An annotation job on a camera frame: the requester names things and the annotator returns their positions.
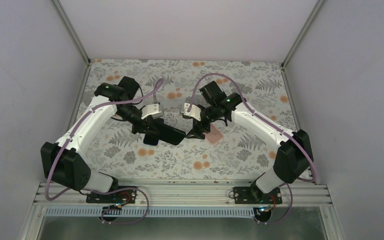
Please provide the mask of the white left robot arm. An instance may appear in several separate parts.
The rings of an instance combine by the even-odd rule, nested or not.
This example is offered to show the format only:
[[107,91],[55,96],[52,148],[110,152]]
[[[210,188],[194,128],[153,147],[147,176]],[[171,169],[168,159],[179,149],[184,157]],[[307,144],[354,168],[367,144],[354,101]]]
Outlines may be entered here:
[[97,87],[88,108],[74,125],[56,142],[45,142],[40,149],[46,178],[45,195],[49,201],[53,200],[49,195],[51,183],[65,186],[67,191],[98,192],[108,203],[119,197],[116,179],[92,170],[86,152],[99,130],[115,115],[132,124],[134,134],[159,137],[154,121],[155,116],[161,114],[161,107],[155,103],[150,105],[152,111],[143,113],[136,103],[155,97],[163,83],[164,79],[160,78],[151,92],[139,98],[134,97],[140,85],[131,77],[123,77],[118,84],[104,82]]

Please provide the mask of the blue black phone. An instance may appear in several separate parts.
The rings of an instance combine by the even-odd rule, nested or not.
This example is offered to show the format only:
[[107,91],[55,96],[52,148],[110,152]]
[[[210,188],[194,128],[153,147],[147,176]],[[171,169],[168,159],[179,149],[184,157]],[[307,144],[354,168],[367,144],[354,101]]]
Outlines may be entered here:
[[186,137],[185,131],[165,124],[162,118],[155,119],[153,126],[156,129],[156,134],[153,137],[158,141],[177,146]]

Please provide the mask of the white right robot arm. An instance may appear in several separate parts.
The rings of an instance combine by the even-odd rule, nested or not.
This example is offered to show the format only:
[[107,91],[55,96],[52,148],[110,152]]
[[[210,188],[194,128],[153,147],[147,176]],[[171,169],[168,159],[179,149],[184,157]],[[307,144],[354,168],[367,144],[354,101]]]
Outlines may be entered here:
[[254,202],[264,203],[272,190],[283,184],[292,184],[313,163],[310,138],[304,130],[293,131],[276,124],[255,110],[241,93],[226,95],[215,81],[199,91],[209,106],[192,102],[183,104],[180,114],[193,120],[186,138],[204,139],[210,132],[211,123],[222,120],[246,128],[276,151],[273,166],[250,185]]

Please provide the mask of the pink phone case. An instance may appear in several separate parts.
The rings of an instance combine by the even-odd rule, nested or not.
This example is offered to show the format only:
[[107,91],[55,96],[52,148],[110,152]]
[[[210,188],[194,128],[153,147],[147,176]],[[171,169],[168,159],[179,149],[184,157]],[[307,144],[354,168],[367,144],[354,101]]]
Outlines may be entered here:
[[223,134],[213,124],[210,124],[210,131],[205,132],[204,136],[211,145],[216,145],[224,137]]

